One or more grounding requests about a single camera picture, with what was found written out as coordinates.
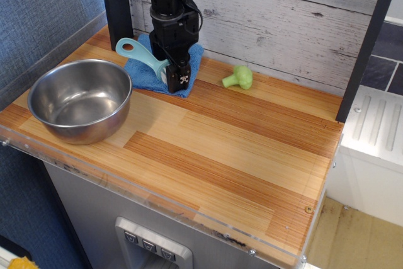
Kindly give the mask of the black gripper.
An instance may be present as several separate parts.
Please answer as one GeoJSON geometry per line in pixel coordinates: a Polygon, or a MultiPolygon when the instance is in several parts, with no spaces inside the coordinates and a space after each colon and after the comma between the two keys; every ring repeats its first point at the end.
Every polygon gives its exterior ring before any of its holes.
{"type": "Polygon", "coordinates": [[[184,9],[181,14],[163,15],[150,9],[150,15],[154,26],[150,33],[152,53],[157,59],[172,63],[166,67],[167,89],[170,93],[186,90],[191,78],[189,51],[198,42],[201,12],[184,9]]]}

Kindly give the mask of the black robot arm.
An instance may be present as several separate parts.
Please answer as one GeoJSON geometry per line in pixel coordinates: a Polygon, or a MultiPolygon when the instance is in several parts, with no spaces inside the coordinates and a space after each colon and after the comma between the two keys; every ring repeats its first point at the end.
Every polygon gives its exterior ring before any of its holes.
{"type": "Polygon", "coordinates": [[[154,29],[149,38],[154,56],[169,61],[159,73],[170,93],[187,89],[191,78],[190,48],[198,42],[203,17],[193,0],[151,0],[154,29]]]}

